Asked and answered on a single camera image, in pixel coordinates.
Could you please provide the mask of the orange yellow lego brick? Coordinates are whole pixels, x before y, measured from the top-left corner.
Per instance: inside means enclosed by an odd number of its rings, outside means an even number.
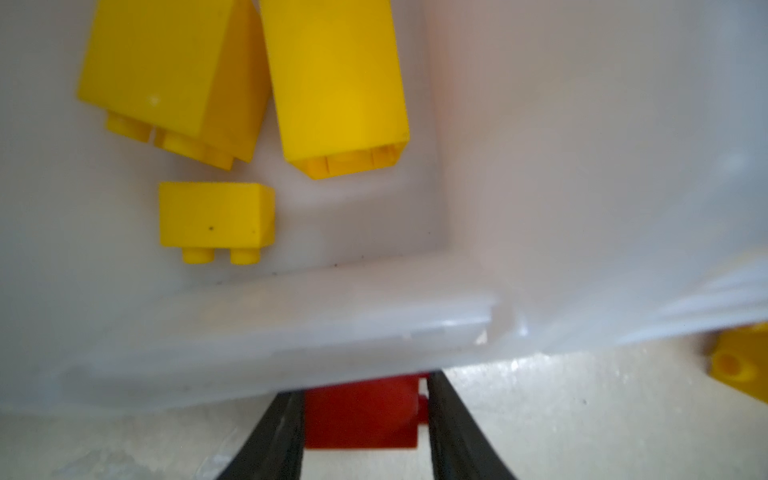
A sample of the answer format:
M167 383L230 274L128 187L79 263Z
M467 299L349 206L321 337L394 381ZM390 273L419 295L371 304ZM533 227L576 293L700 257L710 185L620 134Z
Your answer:
M313 180L394 166L410 140L388 1L262 1L286 161Z

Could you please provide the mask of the small yellow lego brick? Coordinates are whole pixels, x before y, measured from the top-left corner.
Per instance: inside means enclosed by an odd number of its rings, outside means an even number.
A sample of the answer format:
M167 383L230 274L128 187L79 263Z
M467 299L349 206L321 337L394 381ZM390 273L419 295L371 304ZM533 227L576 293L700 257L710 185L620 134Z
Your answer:
M206 264L227 250L234 265L257 264L275 241L276 193L257 183L162 182L159 241L187 264Z

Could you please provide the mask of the small red lego brick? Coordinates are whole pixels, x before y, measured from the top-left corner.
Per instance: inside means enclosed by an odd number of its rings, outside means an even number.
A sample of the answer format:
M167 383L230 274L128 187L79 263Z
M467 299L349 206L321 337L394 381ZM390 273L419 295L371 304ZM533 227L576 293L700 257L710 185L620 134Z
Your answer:
M309 450L406 450L428 422L424 374L338 384L305 392Z

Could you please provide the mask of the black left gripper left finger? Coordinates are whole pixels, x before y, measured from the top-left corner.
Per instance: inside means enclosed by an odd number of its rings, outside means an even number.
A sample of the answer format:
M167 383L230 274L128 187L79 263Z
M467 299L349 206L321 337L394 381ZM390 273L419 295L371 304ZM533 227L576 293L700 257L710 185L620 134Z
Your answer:
M299 479L305 446L305 395L279 393L218 480Z

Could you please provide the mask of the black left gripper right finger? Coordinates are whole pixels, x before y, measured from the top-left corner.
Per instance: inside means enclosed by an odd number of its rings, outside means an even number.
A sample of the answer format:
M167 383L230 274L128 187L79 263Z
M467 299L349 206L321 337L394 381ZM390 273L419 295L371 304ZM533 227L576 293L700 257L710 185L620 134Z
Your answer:
M445 373L430 373L427 388L433 478L516 480Z

